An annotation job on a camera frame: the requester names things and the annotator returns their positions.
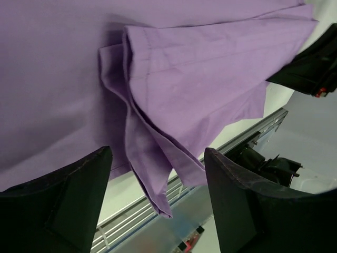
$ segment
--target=fabric fold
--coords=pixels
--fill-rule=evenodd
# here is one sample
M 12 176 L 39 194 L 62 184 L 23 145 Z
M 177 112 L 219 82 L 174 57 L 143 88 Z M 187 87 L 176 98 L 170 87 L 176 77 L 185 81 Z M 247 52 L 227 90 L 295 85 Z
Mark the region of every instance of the fabric fold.
M 311 12 L 303 0 L 6 1 L 0 190 L 108 145 L 111 179 L 132 170 L 170 217 L 172 168 L 206 184 L 197 157 L 225 125 L 263 116 L 264 80 L 309 36 Z
M 128 109 L 126 156 L 158 213 L 171 216 L 172 168 L 187 186 L 206 184 L 196 157 L 226 125 L 263 117 L 265 80 L 311 34 L 310 11 L 200 27 L 127 26 L 122 44 L 100 49 L 103 83 Z

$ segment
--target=white wall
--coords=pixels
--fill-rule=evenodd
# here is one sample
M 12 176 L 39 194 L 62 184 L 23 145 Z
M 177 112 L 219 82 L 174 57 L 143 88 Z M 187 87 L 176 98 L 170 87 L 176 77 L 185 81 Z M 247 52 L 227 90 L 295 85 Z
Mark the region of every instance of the white wall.
M 285 108 L 289 114 L 262 154 L 337 178 L 337 92 L 320 99 L 295 92 Z

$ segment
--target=folded fabric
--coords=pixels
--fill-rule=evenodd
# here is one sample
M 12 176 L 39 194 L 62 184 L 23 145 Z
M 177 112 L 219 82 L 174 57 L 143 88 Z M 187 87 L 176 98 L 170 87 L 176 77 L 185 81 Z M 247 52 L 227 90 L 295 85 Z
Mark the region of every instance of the folded fabric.
M 6 1 L 0 190 L 109 145 L 111 178 L 133 169 L 156 211 L 170 216 L 170 170 L 188 186 L 205 184 L 196 158 L 204 147 L 226 124 L 262 116 L 263 80 L 292 59 L 315 26 L 302 4 Z M 231 23 L 128 26 L 121 46 L 124 24 L 219 22 Z M 106 46 L 99 66 L 97 50 Z M 110 91 L 101 86 L 100 68 Z
M 124 25 L 232 22 L 302 0 L 40 0 L 0 8 L 0 190 L 109 145 L 111 178 L 130 171 L 126 106 L 102 89 L 98 48 L 122 42 Z
M 206 184 L 196 157 L 225 125 L 263 116 L 265 79 L 293 59 L 316 24 L 310 6 L 296 9 L 201 27 L 128 26 L 123 45 L 100 50 L 103 83 L 128 108 L 126 156 L 161 215 L 171 215 L 172 168 L 185 185 Z

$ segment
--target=white surface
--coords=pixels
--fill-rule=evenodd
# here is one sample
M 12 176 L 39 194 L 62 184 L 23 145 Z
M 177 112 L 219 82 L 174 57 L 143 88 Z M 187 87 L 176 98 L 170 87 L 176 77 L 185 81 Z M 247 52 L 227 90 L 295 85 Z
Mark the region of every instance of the white surface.
M 315 4 L 314 17 L 319 20 L 320 23 L 303 48 L 308 47 L 326 31 L 333 22 L 331 21 L 331 18 L 336 17 L 336 14 L 333 16 L 333 12 L 337 12 L 337 0 L 309 0 L 307 2 Z M 288 102 L 293 92 L 293 90 L 286 87 L 271 83 L 267 87 L 264 116 L 266 117 L 283 107 Z M 210 146 L 213 148 L 220 147 L 260 120 L 261 119 L 241 120 L 235 124 L 226 126 Z M 170 178 L 175 175 L 176 173 L 173 171 Z M 101 223 L 142 196 L 144 196 L 144 193 L 132 172 L 111 180 L 107 186 L 98 223 Z
M 298 178 L 293 178 L 290 188 L 311 194 L 318 194 L 337 188 L 337 179 L 319 174 L 308 168 L 300 168 Z

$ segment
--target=purple fabric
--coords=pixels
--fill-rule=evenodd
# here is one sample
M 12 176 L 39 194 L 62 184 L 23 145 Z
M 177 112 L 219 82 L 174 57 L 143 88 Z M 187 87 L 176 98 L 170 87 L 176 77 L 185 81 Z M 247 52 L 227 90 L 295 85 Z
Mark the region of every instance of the purple fabric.
M 225 125 L 263 116 L 265 79 L 311 34 L 311 13 L 299 6 L 235 23 L 128 26 L 123 48 L 100 50 L 103 83 L 128 107 L 126 156 L 158 213 L 171 215 L 165 193 L 172 167 L 185 185 L 206 184 L 195 157 Z
M 310 7 L 300 4 L 5 0 L 0 8 L 0 190 L 109 145 L 111 178 L 132 167 L 156 210 L 169 216 L 165 191 L 171 168 L 186 185 L 204 184 L 195 157 L 226 124 L 261 116 L 265 75 L 290 61 L 315 25 Z M 195 28 L 128 26 L 132 53 L 126 38 L 121 48 L 124 25 L 195 26 L 249 18 Z M 99 62 L 110 91 L 101 84 Z M 229 69 L 241 70 L 240 75 L 224 76 Z M 248 79 L 249 84 L 242 82 Z

